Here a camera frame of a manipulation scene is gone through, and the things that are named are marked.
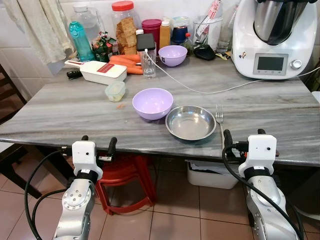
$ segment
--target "white kitchen appliance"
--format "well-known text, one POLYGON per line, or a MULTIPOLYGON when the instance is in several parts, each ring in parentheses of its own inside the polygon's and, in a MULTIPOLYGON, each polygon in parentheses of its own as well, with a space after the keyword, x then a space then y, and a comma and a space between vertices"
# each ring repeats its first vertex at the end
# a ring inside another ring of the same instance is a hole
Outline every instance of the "white kitchen appliance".
POLYGON ((307 66, 317 32, 313 0, 242 0, 233 27, 232 60, 244 76, 289 79, 307 66))
POLYGON ((79 68, 85 80, 99 84, 110 85, 114 81, 123 81, 127 77, 127 67, 122 65, 101 61, 71 60, 65 61, 64 64, 79 68))

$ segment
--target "red cup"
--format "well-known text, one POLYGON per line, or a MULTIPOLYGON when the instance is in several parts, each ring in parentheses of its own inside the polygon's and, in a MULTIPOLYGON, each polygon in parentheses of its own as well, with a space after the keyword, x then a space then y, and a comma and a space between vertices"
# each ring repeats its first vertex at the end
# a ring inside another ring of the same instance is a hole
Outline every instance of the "red cup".
POLYGON ((162 21, 160 19, 147 19, 142 21, 142 29, 145 34, 152 34, 156 42, 156 54, 158 55, 160 46, 160 26, 162 21))

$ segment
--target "red plastic stool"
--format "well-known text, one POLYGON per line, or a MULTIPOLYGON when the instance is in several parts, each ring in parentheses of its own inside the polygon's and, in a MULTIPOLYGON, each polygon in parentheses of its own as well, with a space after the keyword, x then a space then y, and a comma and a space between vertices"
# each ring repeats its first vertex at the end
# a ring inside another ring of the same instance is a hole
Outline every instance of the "red plastic stool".
POLYGON ((117 155, 116 161, 105 163, 103 167, 103 176, 97 181, 95 190, 101 201, 102 207, 107 214, 114 213, 124 214, 129 213, 144 205, 153 206, 157 199, 155 185, 148 170, 149 158, 140 155, 117 155), (138 179, 145 193, 145 198, 141 201, 124 207, 111 206, 105 190, 105 186, 115 187, 128 184, 133 180, 138 179))

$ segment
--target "orange bottle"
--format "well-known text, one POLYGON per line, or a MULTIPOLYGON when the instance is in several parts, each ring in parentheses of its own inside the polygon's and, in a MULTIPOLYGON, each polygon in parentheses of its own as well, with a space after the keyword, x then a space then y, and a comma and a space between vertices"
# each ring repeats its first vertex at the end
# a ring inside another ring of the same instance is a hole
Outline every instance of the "orange bottle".
POLYGON ((159 48, 170 45, 170 24, 168 21, 162 21, 160 26, 160 43, 159 48))

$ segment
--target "wooden chair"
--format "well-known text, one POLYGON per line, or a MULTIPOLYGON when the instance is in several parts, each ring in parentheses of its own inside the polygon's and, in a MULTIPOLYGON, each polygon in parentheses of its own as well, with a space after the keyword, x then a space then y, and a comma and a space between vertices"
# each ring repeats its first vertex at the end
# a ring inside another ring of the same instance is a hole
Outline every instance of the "wooden chair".
MULTIPOLYGON (((11 119, 26 103, 27 101, 0 65, 0 124, 11 119)), ((22 189, 25 189, 27 182, 15 172, 12 164, 19 163, 27 153, 22 145, 0 142, 0 173, 22 189)), ((31 185, 28 193, 35 198, 41 196, 41 193, 31 185)))

